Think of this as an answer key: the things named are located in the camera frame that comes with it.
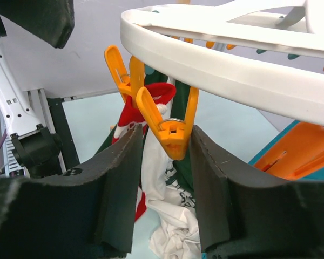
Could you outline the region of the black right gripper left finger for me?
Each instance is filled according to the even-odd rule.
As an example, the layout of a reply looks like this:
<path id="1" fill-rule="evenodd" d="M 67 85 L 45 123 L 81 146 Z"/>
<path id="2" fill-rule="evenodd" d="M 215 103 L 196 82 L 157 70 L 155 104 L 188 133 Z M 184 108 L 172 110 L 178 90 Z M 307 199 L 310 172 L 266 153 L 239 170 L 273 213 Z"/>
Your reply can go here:
<path id="1" fill-rule="evenodd" d="M 0 258 L 124 258 L 132 250 L 143 131 L 63 175 L 0 178 Z"/>

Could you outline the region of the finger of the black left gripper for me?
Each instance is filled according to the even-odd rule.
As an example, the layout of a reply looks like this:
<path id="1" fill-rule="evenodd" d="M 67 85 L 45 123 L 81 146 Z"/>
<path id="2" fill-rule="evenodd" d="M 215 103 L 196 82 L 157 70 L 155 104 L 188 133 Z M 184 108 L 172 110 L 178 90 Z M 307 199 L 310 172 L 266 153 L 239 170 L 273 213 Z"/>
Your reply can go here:
<path id="1" fill-rule="evenodd" d="M 64 48 L 75 25 L 72 0 L 0 0 L 0 37 L 6 37 L 2 16 L 55 49 Z"/>

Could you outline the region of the red white striped santa sock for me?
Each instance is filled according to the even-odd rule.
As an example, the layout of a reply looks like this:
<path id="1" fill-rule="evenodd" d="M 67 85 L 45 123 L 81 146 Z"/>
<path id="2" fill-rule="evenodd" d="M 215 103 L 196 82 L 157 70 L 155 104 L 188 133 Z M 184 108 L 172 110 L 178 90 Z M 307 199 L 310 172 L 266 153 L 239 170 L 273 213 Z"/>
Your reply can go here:
<path id="1" fill-rule="evenodd" d="M 176 94 L 176 87 L 169 83 L 153 83 L 150 85 L 146 85 L 145 88 L 149 91 L 160 114 L 163 115 L 167 111 L 167 104 L 172 100 L 172 98 Z M 147 130 L 147 123 L 143 118 L 140 110 L 138 108 L 133 107 L 132 97 L 128 96 L 125 106 L 116 124 L 116 127 L 113 130 L 111 144 L 116 143 L 128 130 L 130 130 L 138 124 L 142 125 L 143 136 L 145 136 Z M 140 182 L 137 191 L 137 204 L 134 221 L 136 222 L 145 212 L 145 193 L 142 191 Z"/>

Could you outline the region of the white round clip hanger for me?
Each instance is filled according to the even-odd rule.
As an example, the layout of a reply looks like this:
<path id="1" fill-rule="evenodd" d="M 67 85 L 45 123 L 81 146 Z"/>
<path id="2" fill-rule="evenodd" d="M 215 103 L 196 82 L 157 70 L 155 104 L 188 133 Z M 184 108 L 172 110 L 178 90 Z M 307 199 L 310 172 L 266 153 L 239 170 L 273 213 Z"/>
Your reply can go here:
<path id="1" fill-rule="evenodd" d="M 211 94 L 324 126 L 324 74 L 252 60 L 182 38 L 324 59 L 324 1 L 167 4 L 121 14 L 126 50 L 156 70 Z"/>

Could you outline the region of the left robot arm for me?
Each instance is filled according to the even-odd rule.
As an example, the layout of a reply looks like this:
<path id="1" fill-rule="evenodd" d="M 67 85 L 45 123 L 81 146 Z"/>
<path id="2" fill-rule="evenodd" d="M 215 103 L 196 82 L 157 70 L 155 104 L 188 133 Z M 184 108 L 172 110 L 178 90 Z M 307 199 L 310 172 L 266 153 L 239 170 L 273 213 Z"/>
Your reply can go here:
<path id="1" fill-rule="evenodd" d="M 5 137 L 14 146 L 16 161 L 32 178 L 62 173 L 60 137 L 51 133 L 24 98 L 4 57 L 2 38 L 7 36 L 2 17 L 62 49 L 75 26 L 73 1 L 0 1 L 0 111 L 5 122 Z"/>

